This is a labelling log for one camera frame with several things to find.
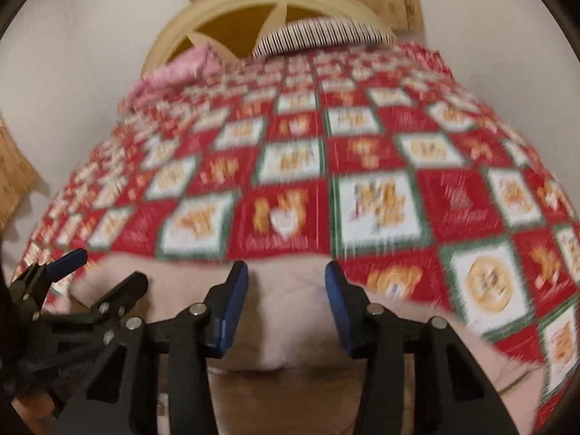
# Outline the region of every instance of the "headboard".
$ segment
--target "headboard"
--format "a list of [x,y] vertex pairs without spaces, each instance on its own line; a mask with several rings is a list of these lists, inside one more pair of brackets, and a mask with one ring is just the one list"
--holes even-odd
[[196,0],[159,33],[141,73],[203,43],[210,43],[224,62],[235,62],[251,55],[262,34],[287,22],[318,16],[346,17],[392,33],[355,0]]

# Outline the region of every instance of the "striped pillow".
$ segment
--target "striped pillow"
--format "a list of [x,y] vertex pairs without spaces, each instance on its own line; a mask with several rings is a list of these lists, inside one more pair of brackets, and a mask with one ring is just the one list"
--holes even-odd
[[392,45],[394,36],[347,18],[309,18],[293,21],[261,37],[252,51],[254,58],[291,54],[304,49],[359,44]]

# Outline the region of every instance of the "silver bolt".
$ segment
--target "silver bolt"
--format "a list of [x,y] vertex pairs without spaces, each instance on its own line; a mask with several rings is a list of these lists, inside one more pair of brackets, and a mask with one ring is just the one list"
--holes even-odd
[[443,330],[447,327],[447,321],[443,317],[436,315],[431,319],[431,325],[436,329]]
[[385,308],[380,304],[370,303],[366,307],[366,312],[368,312],[370,315],[381,315],[383,312],[385,312]]
[[189,307],[189,312],[193,315],[202,315],[205,314],[208,310],[208,307],[203,303],[195,303]]
[[129,319],[126,323],[125,326],[130,330],[130,331],[134,331],[135,329],[138,329],[139,327],[141,327],[141,324],[143,323],[143,321],[141,321],[140,318],[138,317],[132,317],[131,319]]
[[111,343],[112,339],[115,338],[115,331],[114,330],[109,330],[105,332],[105,335],[103,336],[103,343],[105,345],[109,345],[109,343]]

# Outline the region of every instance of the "christmas patterned quilt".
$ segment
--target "christmas patterned quilt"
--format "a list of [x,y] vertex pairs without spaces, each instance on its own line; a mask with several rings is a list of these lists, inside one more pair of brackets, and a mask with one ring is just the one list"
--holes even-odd
[[436,54],[352,47],[240,62],[131,115],[71,175],[17,272],[77,247],[91,264],[323,254],[545,363],[539,425],[578,361],[579,232],[536,151]]

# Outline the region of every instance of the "white wall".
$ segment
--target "white wall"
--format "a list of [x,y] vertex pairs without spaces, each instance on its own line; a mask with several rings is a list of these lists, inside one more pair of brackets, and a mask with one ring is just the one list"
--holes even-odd
[[49,197],[116,121],[153,40],[187,0],[28,0],[0,40],[0,110],[46,185],[5,232],[12,268]]
[[[17,258],[75,164],[105,138],[147,50],[187,0],[28,0],[0,40],[0,109],[47,187],[8,229]],[[576,205],[580,64],[540,0],[422,0],[427,44],[539,148]]]

